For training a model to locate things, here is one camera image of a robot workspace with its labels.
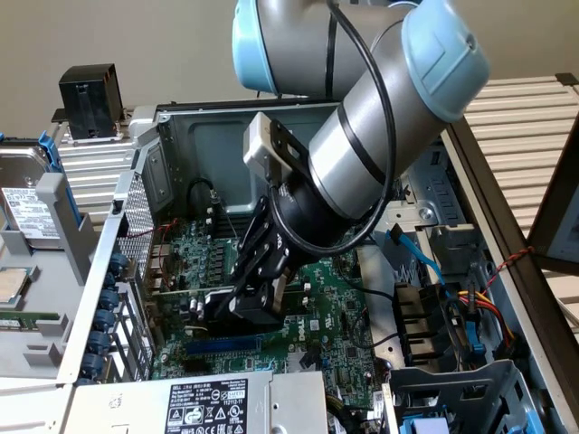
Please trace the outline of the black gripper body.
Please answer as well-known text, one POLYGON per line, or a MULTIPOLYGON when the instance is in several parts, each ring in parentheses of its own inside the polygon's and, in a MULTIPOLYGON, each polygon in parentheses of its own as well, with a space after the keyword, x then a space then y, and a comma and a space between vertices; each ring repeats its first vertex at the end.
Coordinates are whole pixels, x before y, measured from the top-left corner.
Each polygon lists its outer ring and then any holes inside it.
POLYGON ((358 247, 370 236, 383 210, 380 200, 362 221, 352 221, 338 216, 310 184, 273 188, 273 220, 289 245, 292 270, 358 247))

